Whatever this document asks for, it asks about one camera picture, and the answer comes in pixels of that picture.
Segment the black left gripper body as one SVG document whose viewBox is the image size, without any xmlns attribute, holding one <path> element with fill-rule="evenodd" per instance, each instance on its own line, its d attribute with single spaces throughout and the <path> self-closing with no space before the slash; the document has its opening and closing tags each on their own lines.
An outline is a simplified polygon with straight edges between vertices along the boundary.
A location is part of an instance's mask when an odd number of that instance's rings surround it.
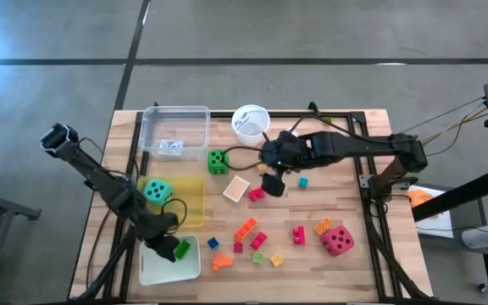
<svg viewBox="0 0 488 305">
<path fill-rule="evenodd" d="M 168 231 L 177 220 L 173 213 L 155 214 L 143 209 L 136 216 L 136 235 L 153 250 L 174 250 L 180 242 Z"/>
</svg>

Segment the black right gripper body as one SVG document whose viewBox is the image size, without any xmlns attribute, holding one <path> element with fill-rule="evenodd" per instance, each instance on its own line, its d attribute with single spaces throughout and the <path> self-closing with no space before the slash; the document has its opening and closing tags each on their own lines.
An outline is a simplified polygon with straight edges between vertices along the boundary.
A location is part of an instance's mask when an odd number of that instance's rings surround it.
<svg viewBox="0 0 488 305">
<path fill-rule="evenodd" d="M 283 130 L 260 148 L 259 159 L 274 171 L 300 171 L 312 168 L 312 134 L 293 135 Z"/>
</svg>

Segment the teal foam die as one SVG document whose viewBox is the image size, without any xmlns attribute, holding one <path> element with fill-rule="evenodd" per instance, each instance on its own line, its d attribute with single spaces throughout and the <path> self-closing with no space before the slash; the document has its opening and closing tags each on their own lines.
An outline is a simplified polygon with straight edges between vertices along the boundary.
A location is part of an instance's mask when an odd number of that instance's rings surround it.
<svg viewBox="0 0 488 305">
<path fill-rule="evenodd" d="M 164 180 L 149 180 L 143 191 L 144 197 L 151 203 L 163 205 L 173 196 L 173 187 Z"/>
</svg>

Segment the long orange brick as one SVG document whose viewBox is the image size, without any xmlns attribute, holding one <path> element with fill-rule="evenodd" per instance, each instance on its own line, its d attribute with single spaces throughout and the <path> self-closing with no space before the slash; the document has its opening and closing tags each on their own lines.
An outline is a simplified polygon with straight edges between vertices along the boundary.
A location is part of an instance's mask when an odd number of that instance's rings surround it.
<svg viewBox="0 0 488 305">
<path fill-rule="evenodd" d="M 253 231 L 257 226 L 258 221 L 251 217 L 243 225 L 241 225 L 234 234 L 234 241 L 243 243 L 243 240 Z"/>
</svg>

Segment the pink foam die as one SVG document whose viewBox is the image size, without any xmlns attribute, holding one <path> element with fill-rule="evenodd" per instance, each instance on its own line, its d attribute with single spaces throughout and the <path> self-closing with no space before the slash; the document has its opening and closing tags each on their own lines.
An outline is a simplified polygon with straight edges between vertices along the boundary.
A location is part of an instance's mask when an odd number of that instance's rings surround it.
<svg viewBox="0 0 488 305">
<path fill-rule="evenodd" d="M 343 225 L 327 230 L 320 236 L 320 242 L 331 257 L 338 257 L 354 247 L 352 235 Z"/>
</svg>

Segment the white plastic bin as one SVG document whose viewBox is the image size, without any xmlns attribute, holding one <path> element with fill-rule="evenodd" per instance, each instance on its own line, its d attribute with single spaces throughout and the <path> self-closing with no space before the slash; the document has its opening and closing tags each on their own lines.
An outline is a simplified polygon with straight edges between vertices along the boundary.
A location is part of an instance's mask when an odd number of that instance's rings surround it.
<svg viewBox="0 0 488 305">
<path fill-rule="evenodd" d="M 153 286 L 176 281 L 196 279 L 202 272 L 199 240 L 195 235 L 178 236 L 191 243 L 190 251 L 182 260 L 171 263 L 161 258 L 144 243 L 140 245 L 139 282 L 142 286 Z"/>
</svg>

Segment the yellow translucent tray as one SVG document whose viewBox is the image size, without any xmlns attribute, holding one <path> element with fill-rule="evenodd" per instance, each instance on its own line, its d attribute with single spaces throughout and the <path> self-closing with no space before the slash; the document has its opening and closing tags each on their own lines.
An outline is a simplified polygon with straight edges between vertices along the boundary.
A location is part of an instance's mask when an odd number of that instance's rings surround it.
<svg viewBox="0 0 488 305">
<path fill-rule="evenodd" d="M 178 215 L 182 228 L 198 228 L 203 225 L 205 210 L 205 190 L 206 180 L 204 176 L 177 176 L 177 175 L 148 175 L 141 176 L 137 183 L 137 189 L 147 198 L 147 206 L 157 214 L 162 212 L 163 201 L 158 202 L 154 194 L 152 184 L 162 181 L 169 185 L 172 191 L 170 199 L 176 198 L 181 202 L 171 202 L 164 207 L 165 212 Z"/>
</svg>

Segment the translucent white cup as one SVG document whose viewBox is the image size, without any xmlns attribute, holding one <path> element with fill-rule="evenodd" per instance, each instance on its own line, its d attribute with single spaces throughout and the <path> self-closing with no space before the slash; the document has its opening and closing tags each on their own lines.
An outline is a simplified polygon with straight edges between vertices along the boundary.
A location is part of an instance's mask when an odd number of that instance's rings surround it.
<svg viewBox="0 0 488 305">
<path fill-rule="evenodd" d="M 244 146 L 257 146 L 270 126 L 269 112 L 258 105 L 248 104 L 238 108 L 232 115 L 231 127 L 238 141 Z"/>
</svg>

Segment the angled orange brick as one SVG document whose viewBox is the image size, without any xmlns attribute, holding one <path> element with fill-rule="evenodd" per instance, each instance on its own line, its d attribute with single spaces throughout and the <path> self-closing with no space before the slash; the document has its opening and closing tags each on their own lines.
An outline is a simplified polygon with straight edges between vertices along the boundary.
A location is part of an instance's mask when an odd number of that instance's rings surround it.
<svg viewBox="0 0 488 305">
<path fill-rule="evenodd" d="M 213 257 L 212 270 L 213 271 L 220 271 L 222 268 L 232 266 L 233 263 L 234 263 L 233 258 L 226 256 L 224 254 L 218 253 Z"/>
</svg>

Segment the green foam die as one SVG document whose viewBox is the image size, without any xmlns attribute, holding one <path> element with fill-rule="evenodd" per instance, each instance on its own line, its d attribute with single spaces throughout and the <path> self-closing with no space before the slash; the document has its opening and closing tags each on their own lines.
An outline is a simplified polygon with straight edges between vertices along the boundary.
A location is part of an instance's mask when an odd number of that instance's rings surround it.
<svg viewBox="0 0 488 305">
<path fill-rule="evenodd" d="M 223 149 L 213 149 L 208 152 L 208 172 L 211 175 L 226 175 L 229 172 L 229 167 L 226 162 L 228 158 L 225 156 Z"/>
</svg>

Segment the clear plastic bin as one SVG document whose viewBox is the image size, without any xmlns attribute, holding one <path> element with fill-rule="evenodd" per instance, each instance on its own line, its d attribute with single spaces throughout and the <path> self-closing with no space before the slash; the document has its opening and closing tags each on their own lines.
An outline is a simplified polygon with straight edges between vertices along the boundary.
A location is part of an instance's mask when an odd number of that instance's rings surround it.
<svg viewBox="0 0 488 305">
<path fill-rule="evenodd" d="M 138 147 L 162 160 L 198 161 L 209 145 L 210 109 L 205 106 L 151 106 L 142 115 Z M 160 141 L 184 142 L 180 156 L 158 153 Z"/>
</svg>

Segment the orange crumpled object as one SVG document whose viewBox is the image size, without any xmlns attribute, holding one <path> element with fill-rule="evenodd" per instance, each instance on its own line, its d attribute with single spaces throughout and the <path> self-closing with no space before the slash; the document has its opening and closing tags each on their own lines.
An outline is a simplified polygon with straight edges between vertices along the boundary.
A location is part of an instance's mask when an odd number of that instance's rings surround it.
<svg viewBox="0 0 488 305">
<path fill-rule="evenodd" d="M 416 208 L 418 205 L 421 205 L 434 198 L 432 194 L 420 189 L 410 191 L 408 196 L 410 197 L 410 204 L 412 208 Z"/>
</svg>

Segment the white paper sheet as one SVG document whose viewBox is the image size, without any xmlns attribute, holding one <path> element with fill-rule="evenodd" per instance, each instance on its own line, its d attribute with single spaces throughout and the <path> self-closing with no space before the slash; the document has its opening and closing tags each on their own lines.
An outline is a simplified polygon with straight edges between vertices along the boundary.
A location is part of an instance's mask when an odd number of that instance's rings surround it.
<svg viewBox="0 0 488 305">
<path fill-rule="evenodd" d="M 440 196 L 444 191 L 425 186 L 410 186 L 408 193 L 412 190 L 423 190 L 432 194 L 434 197 Z M 452 219 L 449 211 L 439 213 L 427 219 L 415 222 L 416 230 L 419 234 L 426 236 L 436 236 L 441 238 L 453 239 Z"/>
</svg>

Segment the black slanted beam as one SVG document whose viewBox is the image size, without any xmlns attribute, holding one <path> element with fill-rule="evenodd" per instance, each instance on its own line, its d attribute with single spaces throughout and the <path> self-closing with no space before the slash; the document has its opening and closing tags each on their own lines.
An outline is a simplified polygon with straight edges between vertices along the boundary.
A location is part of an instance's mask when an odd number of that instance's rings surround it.
<svg viewBox="0 0 488 305">
<path fill-rule="evenodd" d="M 486 194 L 488 194 L 488 173 L 412 208 L 413 219 L 416 222 L 427 219 L 484 197 Z"/>
</svg>

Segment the person's foot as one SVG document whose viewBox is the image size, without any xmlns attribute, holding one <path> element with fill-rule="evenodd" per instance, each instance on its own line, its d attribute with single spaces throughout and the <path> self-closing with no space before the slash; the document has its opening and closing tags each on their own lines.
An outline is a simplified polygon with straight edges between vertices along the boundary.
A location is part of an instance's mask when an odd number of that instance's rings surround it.
<svg viewBox="0 0 488 305">
<path fill-rule="evenodd" d="M 461 235 L 463 244 L 471 249 L 488 247 L 488 225 L 465 230 Z"/>
</svg>

